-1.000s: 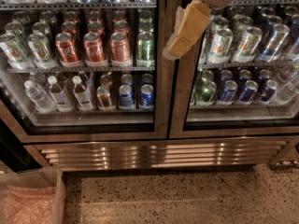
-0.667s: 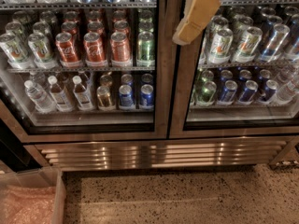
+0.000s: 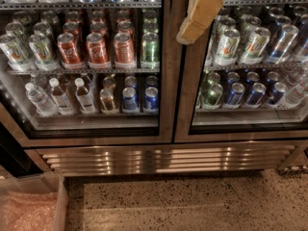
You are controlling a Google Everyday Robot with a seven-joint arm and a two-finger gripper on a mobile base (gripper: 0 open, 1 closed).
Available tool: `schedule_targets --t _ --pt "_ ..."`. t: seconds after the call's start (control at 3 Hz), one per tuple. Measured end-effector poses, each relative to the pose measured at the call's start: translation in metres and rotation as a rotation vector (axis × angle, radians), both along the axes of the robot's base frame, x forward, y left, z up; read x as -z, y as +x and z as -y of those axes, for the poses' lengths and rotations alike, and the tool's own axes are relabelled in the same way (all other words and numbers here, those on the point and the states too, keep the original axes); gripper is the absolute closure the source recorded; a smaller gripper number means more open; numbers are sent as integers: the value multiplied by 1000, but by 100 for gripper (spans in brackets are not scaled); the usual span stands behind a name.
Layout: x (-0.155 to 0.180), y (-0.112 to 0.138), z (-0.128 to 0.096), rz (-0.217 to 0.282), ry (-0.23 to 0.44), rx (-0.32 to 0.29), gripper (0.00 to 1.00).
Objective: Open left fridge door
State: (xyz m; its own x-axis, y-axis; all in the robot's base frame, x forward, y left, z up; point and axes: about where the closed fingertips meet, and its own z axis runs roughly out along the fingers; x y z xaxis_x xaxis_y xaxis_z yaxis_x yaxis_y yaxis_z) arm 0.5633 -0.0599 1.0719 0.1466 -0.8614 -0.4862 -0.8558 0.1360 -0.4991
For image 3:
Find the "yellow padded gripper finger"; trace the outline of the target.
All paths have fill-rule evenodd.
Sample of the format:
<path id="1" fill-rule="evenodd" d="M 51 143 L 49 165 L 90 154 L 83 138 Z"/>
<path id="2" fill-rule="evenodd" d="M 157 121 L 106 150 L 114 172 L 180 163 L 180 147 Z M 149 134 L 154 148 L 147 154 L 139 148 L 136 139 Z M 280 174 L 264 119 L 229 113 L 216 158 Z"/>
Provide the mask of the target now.
<path id="1" fill-rule="evenodd" d="M 187 16 L 180 26 L 176 40 L 193 44 L 211 26 L 223 6 L 223 0 L 189 0 Z"/>

